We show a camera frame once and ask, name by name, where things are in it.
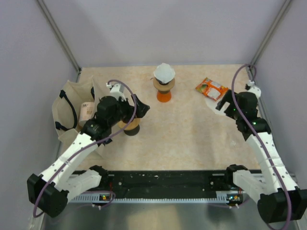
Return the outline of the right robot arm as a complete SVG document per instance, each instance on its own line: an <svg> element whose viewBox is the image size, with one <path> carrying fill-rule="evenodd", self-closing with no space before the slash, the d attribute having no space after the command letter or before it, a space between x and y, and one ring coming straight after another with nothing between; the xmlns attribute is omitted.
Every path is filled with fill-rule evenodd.
<svg viewBox="0 0 307 230"><path fill-rule="evenodd" d="M235 120L238 131L253 149L264 182L256 179L243 165L227 167L224 184L228 189L241 188L257 204L267 223L299 220L307 209L307 191L300 189L286 169L273 141L267 121L258 117L260 90L235 93L228 90L216 109L229 105L224 114Z"/></svg>

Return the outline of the blue ribbed glass dripper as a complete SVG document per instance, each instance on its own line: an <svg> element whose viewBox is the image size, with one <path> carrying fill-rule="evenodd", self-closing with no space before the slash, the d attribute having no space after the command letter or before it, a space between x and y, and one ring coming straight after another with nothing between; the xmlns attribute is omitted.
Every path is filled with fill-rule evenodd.
<svg viewBox="0 0 307 230"><path fill-rule="evenodd" d="M160 80L157 80L157 82L160 84L160 85L168 85L169 84L169 82L162 82L162 81L160 81Z"/></svg>

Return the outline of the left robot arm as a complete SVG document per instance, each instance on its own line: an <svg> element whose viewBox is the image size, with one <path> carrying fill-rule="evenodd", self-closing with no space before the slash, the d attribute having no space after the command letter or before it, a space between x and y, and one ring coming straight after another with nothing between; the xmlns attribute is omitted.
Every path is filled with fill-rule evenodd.
<svg viewBox="0 0 307 230"><path fill-rule="evenodd" d="M34 204L33 216L42 210L50 217L58 216L75 197L89 189L107 188L107 176L94 169L71 178L72 173L94 150L107 144L114 134L112 127L120 121L128 124L142 118L150 107L133 94L134 105L121 97L105 96L100 99L94 117L89 119L66 151L39 175L32 174L27 180L29 201Z"/></svg>

